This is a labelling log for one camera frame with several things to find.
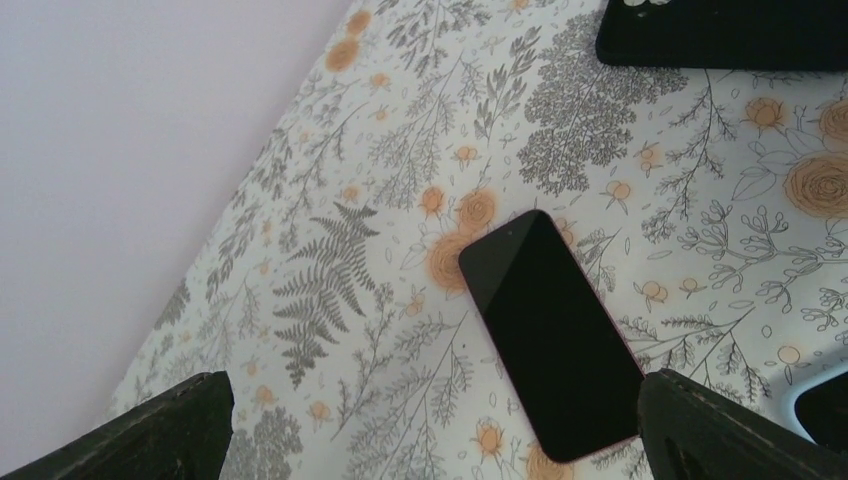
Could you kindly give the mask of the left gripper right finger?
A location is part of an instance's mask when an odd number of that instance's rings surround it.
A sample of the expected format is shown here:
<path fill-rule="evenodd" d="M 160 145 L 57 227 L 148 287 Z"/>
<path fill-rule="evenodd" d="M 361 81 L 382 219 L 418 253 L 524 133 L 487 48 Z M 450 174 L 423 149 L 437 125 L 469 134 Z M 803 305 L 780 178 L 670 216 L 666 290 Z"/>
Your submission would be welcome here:
<path fill-rule="evenodd" d="M 818 446 L 681 375 L 640 386 L 639 436 L 655 479 L 845 479 L 847 456 Z"/>

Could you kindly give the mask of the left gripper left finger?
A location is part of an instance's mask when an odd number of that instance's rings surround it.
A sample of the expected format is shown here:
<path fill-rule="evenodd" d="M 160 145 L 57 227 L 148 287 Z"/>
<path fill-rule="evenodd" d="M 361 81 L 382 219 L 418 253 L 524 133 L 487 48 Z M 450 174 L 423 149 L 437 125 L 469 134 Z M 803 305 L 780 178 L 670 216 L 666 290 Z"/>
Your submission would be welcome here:
<path fill-rule="evenodd" d="M 173 386 L 5 479 L 217 479 L 233 434 L 227 372 Z"/>

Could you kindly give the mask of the black phone case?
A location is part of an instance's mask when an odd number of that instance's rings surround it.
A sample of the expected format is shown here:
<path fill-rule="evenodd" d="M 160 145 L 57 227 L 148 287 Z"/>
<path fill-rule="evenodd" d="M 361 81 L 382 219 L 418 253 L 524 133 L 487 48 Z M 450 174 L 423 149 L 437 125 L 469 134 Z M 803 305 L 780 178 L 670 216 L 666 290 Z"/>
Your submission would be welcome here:
<path fill-rule="evenodd" d="M 607 65 L 840 72 L 842 0 L 610 1 L 595 41 Z"/>

